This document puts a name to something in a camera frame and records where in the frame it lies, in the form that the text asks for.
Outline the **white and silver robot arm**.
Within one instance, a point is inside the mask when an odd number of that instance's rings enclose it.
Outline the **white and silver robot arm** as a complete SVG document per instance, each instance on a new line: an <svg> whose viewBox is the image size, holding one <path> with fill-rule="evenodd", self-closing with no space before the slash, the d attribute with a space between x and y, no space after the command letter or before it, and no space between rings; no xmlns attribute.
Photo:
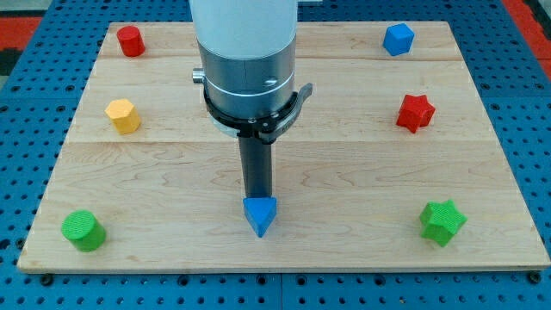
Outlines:
<svg viewBox="0 0 551 310"><path fill-rule="evenodd" d="M283 109L294 92L296 0L191 0L211 120L259 120Z"/></svg>

